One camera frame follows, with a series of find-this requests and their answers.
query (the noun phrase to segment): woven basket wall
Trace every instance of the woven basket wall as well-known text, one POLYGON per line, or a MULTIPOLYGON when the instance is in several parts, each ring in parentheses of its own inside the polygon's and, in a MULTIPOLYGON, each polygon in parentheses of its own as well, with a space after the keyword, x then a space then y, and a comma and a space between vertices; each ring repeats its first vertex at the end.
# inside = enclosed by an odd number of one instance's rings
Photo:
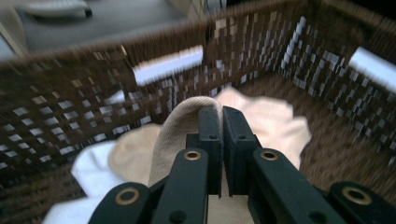
POLYGON ((172 30, 0 64, 0 223, 39 223, 84 196, 70 166, 86 146, 163 123, 192 96, 233 85, 308 118, 301 172, 349 180, 396 205, 395 94, 348 67, 357 47, 396 63, 396 23, 346 1, 260 1, 172 30), (201 65, 136 84, 133 67, 201 45, 201 65), (108 98, 122 90, 124 103, 108 98))

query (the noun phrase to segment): white object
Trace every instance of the white object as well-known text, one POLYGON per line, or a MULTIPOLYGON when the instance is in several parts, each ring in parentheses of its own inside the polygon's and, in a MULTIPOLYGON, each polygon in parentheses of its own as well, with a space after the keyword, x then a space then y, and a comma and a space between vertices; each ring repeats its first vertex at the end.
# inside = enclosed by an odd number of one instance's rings
POLYGON ((172 76, 176 72, 199 65, 203 58, 204 49, 202 46, 184 49, 178 53, 139 64, 134 68, 134 78, 139 86, 144 86, 151 81, 172 76))
POLYGON ((107 157, 116 141, 107 141, 84 148, 71 173, 88 197, 104 197, 111 189, 125 181, 107 165, 107 157))
POLYGON ((91 8, 86 2, 80 0, 52 0, 46 2, 28 3, 22 6, 23 10, 37 17, 64 17, 85 11, 85 15, 92 15, 91 8))
POLYGON ((350 59, 349 65, 363 73, 372 81, 396 92, 396 65, 390 63, 364 48, 358 48, 350 59))

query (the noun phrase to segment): cloth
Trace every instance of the cloth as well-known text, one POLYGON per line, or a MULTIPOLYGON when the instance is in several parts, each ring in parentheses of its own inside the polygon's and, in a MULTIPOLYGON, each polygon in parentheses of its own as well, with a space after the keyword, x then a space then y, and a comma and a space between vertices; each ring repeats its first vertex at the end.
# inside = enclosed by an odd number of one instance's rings
POLYGON ((123 134, 108 156, 108 166, 125 180, 148 185, 152 151, 161 129, 158 124, 123 134))
MULTIPOLYGON (((76 160, 72 174, 78 183, 82 183, 84 191, 89 192, 89 198, 55 205, 44 223, 87 223, 87 217, 91 215, 84 214, 85 217, 80 216, 78 220, 78 216, 73 213, 78 214, 79 206, 85 206, 87 213, 93 212, 100 202, 98 198, 102 199, 110 186, 115 187, 125 181, 151 186, 167 176, 176 154, 185 148, 186 133, 198 133, 198 111, 205 106, 214 106, 218 111, 219 124, 222 125, 223 105, 239 109, 244 114, 263 147, 281 151, 297 169, 300 167, 300 154, 311 138, 306 119, 295 118, 292 106, 285 101, 267 97, 249 98, 233 88, 227 88, 215 98, 192 97, 183 101, 172 111, 163 126, 147 124, 132 130, 116 143, 99 145, 108 146, 101 152, 94 152, 96 149, 88 147, 84 149, 76 160), (84 157, 89 151, 91 156, 84 157), (100 175, 106 178, 108 186, 95 190, 95 179, 100 175)), ((209 195, 208 223, 253 223, 248 211, 248 196, 228 197, 225 174, 222 176, 222 198, 209 195)))

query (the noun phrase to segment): floor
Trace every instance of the floor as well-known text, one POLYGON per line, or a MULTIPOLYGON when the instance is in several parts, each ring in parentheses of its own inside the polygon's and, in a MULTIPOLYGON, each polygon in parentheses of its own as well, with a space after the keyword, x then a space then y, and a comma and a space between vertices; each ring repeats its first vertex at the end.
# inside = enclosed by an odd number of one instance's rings
MULTIPOLYGON (((165 29, 187 17, 166 0, 86 0, 93 15, 83 11, 69 18, 35 19, 17 8, 31 52, 139 35, 165 29)), ((221 0, 207 0, 205 10, 219 10, 221 0)))

